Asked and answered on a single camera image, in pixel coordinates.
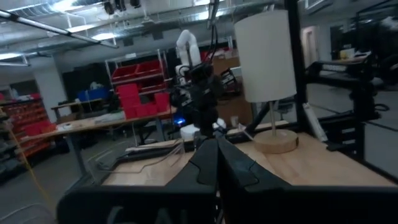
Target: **ceiling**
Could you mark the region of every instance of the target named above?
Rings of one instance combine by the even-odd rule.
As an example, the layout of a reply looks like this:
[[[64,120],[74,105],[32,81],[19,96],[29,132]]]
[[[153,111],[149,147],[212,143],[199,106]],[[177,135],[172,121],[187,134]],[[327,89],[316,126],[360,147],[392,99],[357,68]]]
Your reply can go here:
[[[206,22],[208,0],[141,0],[141,7],[134,8],[130,0],[125,0],[126,10],[115,10],[108,15],[103,6],[104,0],[0,0],[0,9],[22,17],[69,29],[89,37],[112,33],[117,39],[156,33],[197,23]],[[220,3],[219,20],[231,21],[231,18],[245,16],[262,11],[271,0],[226,0]],[[305,14],[304,2],[300,10]],[[332,6],[317,14],[338,12],[357,4],[364,7],[374,4],[375,0],[334,0]],[[19,52],[25,54],[52,54],[86,47],[90,44],[70,37],[55,35],[13,22],[0,24],[0,53]]]

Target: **workbench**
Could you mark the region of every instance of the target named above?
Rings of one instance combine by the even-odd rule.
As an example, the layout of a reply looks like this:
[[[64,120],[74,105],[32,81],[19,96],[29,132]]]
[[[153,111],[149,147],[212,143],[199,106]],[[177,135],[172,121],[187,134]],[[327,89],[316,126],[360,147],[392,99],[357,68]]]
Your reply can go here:
[[[280,126],[286,123],[285,121],[278,121],[276,125]],[[270,124],[261,124],[257,128],[268,128],[269,126]],[[234,129],[228,134],[236,133],[239,133],[239,131]],[[326,144],[308,134],[299,133],[298,137],[298,148],[284,154],[263,154],[255,150],[254,143],[251,141],[235,144],[235,146],[263,168],[292,185],[396,186],[390,180],[348,156],[340,152],[328,151]],[[150,149],[151,146],[169,146],[173,143],[175,141],[158,142],[145,145],[145,147],[129,148],[126,151],[145,150]],[[193,154],[194,152],[185,153],[181,161],[187,163]],[[157,159],[127,162],[117,166],[115,172],[139,170],[143,165],[155,162]],[[140,175],[114,173],[104,180],[103,185],[145,185],[148,183],[146,178],[147,172]],[[164,177],[164,184],[172,178],[173,176]]]
[[[62,105],[54,106],[51,108],[51,110],[54,110],[55,116],[57,117],[57,121],[59,121],[61,118],[61,114],[59,112],[60,108],[69,107],[69,106],[79,106],[79,111],[81,114],[83,114],[84,113],[83,104],[87,104],[87,103],[91,104],[91,103],[99,102],[102,100],[103,99],[95,99],[95,100],[88,100],[88,101],[83,101],[83,102],[65,103]]]
[[[77,163],[78,163],[78,166],[80,169],[80,173],[81,173],[81,179],[82,179],[82,178],[86,178],[88,176],[87,175],[88,173],[87,173],[87,170],[85,167],[85,163],[83,162],[83,158],[81,156],[80,150],[75,141],[75,135],[77,133],[80,133],[82,131],[90,131],[90,130],[95,130],[95,129],[100,129],[100,128],[106,128],[106,127],[115,126],[115,125],[124,125],[124,124],[129,124],[129,123],[134,124],[134,122],[136,122],[136,121],[142,121],[145,119],[155,119],[156,130],[157,130],[157,134],[159,135],[159,139],[161,139],[162,141],[165,141],[163,126],[162,126],[160,117],[165,116],[165,115],[174,114],[176,111],[177,111],[176,108],[171,107],[169,110],[167,110],[165,112],[158,113],[156,115],[145,116],[145,117],[141,117],[141,118],[121,119],[121,120],[108,121],[108,122],[103,122],[103,123],[95,123],[96,118],[87,118],[87,119],[82,119],[82,120],[78,120],[78,121],[72,121],[69,123],[59,124],[59,126],[62,126],[65,124],[70,124],[72,126],[71,129],[65,129],[65,130],[61,130],[61,131],[55,130],[50,133],[39,134],[36,136],[29,136],[27,138],[21,139],[21,141],[28,141],[28,140],[39,139],[39,138],[51,138],[54,136],[65,136],[69,150],[72,153],[74,153],[74,155],[76,157],[76,160],[77,160]]]

